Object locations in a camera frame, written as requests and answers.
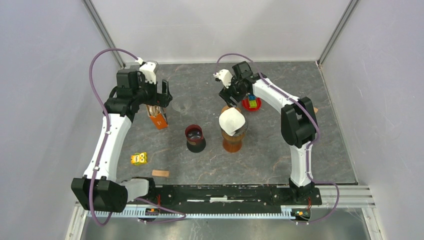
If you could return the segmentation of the amber glass carafe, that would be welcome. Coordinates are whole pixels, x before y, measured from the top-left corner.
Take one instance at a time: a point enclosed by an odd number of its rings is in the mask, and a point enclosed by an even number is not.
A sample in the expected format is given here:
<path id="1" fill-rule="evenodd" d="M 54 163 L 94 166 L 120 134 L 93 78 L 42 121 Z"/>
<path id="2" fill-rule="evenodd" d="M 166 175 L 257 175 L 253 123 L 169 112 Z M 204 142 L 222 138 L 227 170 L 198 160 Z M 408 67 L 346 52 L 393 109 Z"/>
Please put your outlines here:
<path id="1" fill-rule="evenodd" d="M 221 132 L 221 135 L 223 137 L 222 140 L 222 146 L 223 148 L 229 152 L 229 153 L 236 153 L 238 152 L 243 145 L 243 138 L 245 137 L 245 133 L 240 135 L 228 135 L 225 131 Z"/>

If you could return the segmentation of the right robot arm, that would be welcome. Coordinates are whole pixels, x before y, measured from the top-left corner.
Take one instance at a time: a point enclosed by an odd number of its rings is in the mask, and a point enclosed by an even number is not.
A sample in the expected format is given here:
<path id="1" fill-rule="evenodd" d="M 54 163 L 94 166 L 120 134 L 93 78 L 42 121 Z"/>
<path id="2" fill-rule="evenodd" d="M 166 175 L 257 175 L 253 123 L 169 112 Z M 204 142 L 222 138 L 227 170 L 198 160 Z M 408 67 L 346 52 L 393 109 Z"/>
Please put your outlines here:
<path id="1" fill-rule="evenodd" d="M 221 69 L 213 74 L 215 80 L 223 84 L 219 96 L 229 107 L 235 107 L 251 94 L 280 113 L 281 135 L 290 146 L 291 156 L 288 196 L 293 203 L 302 204 L 315 189 L 311 153 L 320 130 L 312 101 L 282 90 L 260 71 L 254 73 L 246 61 L 233 65 L 232 69 Z"/>

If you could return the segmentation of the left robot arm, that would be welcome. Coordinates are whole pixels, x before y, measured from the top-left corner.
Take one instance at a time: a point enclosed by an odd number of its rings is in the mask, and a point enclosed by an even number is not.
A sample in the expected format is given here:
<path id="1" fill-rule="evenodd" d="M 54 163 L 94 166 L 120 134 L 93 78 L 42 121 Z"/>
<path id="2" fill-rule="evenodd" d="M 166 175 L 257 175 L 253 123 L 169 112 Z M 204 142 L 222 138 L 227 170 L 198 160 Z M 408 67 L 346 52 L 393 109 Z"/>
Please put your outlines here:
<path id="1" fill-rule="evenodd" d="M 117 183 L 117 165 L 125 137 L 141 105 L 165 108 L 172 95 L 166 80 L 157 91 L 156 70 L 141 66 L 120 69 L 116 86 L 103 104 L 102 128 L 94 155 L 83 176 L 74 178 L 71 190 L 85 210 L 120 213 L 127 202 L 139 197 L 153 203 L 157 190 L 148 177 L 135 177 Z"/>

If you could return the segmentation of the orange coffee filter box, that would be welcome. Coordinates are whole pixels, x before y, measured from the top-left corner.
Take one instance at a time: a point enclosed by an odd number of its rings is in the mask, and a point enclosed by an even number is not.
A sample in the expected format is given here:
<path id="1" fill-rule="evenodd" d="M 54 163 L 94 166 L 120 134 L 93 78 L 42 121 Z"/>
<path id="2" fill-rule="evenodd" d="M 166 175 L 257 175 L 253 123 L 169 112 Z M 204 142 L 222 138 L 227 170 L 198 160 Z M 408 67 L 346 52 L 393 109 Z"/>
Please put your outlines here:
<path id="1" fill-rule="evenodd" d="M 147 115 L 158 130 L 169 126 L 165 109 L 157 105 L 146 105 Z"/>

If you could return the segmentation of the dark red cup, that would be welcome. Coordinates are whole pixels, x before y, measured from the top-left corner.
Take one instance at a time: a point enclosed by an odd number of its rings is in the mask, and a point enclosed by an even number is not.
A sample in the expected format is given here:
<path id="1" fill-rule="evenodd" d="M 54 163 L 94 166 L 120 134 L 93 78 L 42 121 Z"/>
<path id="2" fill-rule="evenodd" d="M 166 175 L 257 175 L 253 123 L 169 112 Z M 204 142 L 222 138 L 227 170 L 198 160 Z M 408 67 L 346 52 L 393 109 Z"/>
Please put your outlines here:
<path id="1" fill-rule="evenodd" d="M 185 129 L 186 146 L 192 153 L 200 153 L 206 147 L 202 128 L 199 125 L 192 124 Z"/>

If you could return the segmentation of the white paper coffee filter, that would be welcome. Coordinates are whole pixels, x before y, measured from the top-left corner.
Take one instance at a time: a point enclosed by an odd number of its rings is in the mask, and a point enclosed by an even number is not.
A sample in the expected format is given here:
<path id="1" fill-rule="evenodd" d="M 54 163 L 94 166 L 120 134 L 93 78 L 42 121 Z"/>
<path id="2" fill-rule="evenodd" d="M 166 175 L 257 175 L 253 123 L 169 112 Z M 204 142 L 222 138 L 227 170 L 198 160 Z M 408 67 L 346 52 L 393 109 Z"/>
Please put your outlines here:
<path id="1" fill-rule="evenodd" d="M 244 115 L 235 107 L 224 110 L 218 120 L 220 128 L 229 136 L 236 134 L 246 123 Z"/>

